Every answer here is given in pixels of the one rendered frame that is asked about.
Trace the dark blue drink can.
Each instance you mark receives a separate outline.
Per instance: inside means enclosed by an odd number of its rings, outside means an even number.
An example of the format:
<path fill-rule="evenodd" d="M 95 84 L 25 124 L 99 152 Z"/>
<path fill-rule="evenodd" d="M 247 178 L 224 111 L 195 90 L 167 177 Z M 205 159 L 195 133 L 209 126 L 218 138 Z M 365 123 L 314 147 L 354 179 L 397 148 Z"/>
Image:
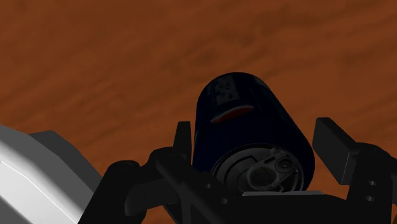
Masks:
<path fill-rule="evenodd" d="M 271 89 L 242 72 L 211 80 L 197 101 L 192 165 L 235 193 L 306 190 L 314 152 Z"/>

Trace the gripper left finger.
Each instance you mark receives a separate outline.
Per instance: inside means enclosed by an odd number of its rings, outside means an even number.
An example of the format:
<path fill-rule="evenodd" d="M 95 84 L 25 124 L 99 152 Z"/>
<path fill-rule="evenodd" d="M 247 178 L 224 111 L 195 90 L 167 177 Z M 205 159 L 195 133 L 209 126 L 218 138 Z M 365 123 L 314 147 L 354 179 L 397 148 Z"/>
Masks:
<path fill-rule="evenodd" d="M 78 224 L 141 224 L 147 210 L 165 206 L 178 224 L 231 224 L 233 195 L 191 165 L 189 122 L 179 122 L 172 146 L 154 150 L 140 166 L 111 164 Z"/>

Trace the grey white angular object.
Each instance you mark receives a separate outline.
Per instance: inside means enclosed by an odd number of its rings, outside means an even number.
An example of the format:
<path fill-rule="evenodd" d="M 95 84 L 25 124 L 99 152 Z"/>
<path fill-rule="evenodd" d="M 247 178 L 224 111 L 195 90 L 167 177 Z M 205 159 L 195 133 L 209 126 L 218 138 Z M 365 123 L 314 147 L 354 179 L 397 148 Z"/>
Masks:
<path fill-rule="evenodd" d="M 56 132 L 0 125 L 0 224 L 78 224 L 101 178 Z"/>

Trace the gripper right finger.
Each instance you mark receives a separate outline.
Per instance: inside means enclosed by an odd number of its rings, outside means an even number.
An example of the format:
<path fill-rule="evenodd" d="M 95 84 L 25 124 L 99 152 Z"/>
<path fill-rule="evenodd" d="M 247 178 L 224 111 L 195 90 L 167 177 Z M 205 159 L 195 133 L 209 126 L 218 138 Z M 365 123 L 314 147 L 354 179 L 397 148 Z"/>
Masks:
<path fill-rule="evenodd" d="M 331 118 L 316 119 L 312 147 L 340 185 L 349 186 L 347 213 L 356 224 L 391 224 L 397 159 L 355 141 Z"/>

